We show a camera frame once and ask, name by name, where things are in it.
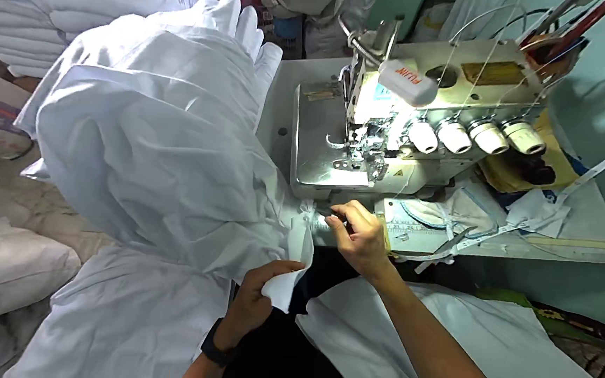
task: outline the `hand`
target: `hand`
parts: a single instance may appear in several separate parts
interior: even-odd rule
[[[331,209],[347,219],[351,233],[338,217],[326,217],[338,241],[338,250],[349,264],[366,280],[381,279],[395,268],[387,257],[382,225],[357,200],[336,204]]]
[[[235,348],[250,331],[260,327],[272,312],[270,298],[261,294],[265,282],[274,276],[303,269],[297,261],[275,260],[260,268],[251,269],[244,276],[237,298],[231,303],[225,318],[216,329],[214,345],[219,350]]]

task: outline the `floor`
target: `floor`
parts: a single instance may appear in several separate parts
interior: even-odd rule
[[[0,159],[0,217],[11,226],[25,228],[72,247],[85,262],[113,241],[75,212],[57,188],[19,176],[40,157],[37,148],[16,160]]]

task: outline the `right hand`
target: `right hand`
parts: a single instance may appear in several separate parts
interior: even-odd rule
[[[326,217],[338,241],[338,250],[359,274],[373,281],[393,273],[394,266],[387,256],[382,224],[357,200],[336,204],[331,209],[347,219],[351,234],[342,220],[336,216]]]

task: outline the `left hand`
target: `left hand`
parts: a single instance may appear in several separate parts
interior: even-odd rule
[[[272,312],[270,298],[261,294],[265,282],[272,277],[303,269],[297,261],[275,260],[260,268],[251,269],[244,276],[237,298],[214,334],[214,345],[220,350],[235,348],[237,343],[252,330],[260,327]]]

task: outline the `scissors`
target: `scissors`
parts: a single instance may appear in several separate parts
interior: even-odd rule
[[[461,231],[460,233],[458,233],[456,236],[454,236],[450,240],[445,241],[440,247],[438,247],[438,249],[433,254],[428,255],[428,256],[422,256],[421,258],[418,258],[417,261],[421,261],[422,263],[420,265],[418,265],[418,267],[415,268],[415,273],[421,274],[424,271],[424,269],[428,268],[428,266],[431,265],[433,262],[435,262],[435,260],[441,260],[444,258],[448,258],[450,255],[452,255],[452,253],[451,253],[452,248],[455,245],[457,245],[459,242],[461,242],[461,239],[466,237],[466,235],[468,235],[469,232],[471,232],[472,230],[474,230],[476,228],[477,228],[477,226],[472,226],[472,227],[465,229],[464,231]]]

